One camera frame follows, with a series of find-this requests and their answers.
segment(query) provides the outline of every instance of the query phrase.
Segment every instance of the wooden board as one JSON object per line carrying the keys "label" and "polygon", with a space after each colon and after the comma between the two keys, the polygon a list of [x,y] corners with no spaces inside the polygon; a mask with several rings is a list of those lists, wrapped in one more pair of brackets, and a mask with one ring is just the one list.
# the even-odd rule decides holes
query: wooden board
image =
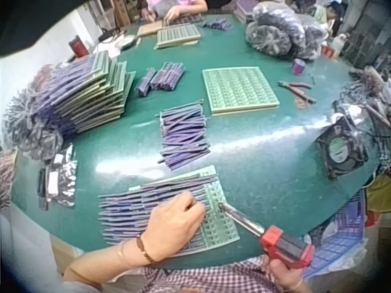
{"label": "wooden board", "polygon": [[141,27],[137,31],[137,36],[144,37],[146,35],[153,35],[160,31],[163,28],[163,23],[161,20],[155,21],[154,23],[148,23]]}

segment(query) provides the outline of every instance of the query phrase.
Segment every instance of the red soldering iron handle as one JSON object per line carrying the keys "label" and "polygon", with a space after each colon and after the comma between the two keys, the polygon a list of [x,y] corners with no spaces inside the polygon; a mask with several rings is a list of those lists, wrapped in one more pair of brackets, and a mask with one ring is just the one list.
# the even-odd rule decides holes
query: red soldering iron handle
{"label": "red soldering iron handle", "polygon": [[292,269],[308,267],[315,251],[313,245],[284,234],[276,226],[271,226],[261,236],[260,242],[271,259],[277,258]]}

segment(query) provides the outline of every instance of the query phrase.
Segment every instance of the pliers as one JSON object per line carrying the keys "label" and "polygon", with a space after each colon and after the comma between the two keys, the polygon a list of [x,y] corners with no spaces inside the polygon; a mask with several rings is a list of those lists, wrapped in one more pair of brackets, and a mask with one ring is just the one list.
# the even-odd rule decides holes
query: pliers
{"label": "pliers", "polygon": [[303,92],[301,89],[298,89],[298,87],[304,87],[306,89],[312,89],[312,86],[309,84],[306,84],[305,82],[285,82],[285,81],[279,81],[279,86],[284,87],[288,90],[290,90],[292,93],[294,93],[299,98],[303,99],[304,101],[315,104],[316,100],[307,96],[305,92]]}

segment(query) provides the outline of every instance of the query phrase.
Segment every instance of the cooling fan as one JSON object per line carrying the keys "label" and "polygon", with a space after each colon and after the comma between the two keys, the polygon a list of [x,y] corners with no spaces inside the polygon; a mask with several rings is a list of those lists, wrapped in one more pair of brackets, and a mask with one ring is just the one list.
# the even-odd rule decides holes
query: cooling fan
{"label": "cooling fan", "polygon": [[316,142],[330,179],[347,174],[368,161],[360,135],[353,131],[351,119],[342,116]]}

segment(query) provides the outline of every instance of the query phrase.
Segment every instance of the green tray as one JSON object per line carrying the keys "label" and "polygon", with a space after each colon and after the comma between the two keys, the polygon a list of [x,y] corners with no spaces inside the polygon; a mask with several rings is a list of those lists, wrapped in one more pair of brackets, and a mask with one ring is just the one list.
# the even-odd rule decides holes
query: green tray
{"label": "green tray", "polygon": [[212,114],[278,107],[259,67],[230,67],[202,71]]}

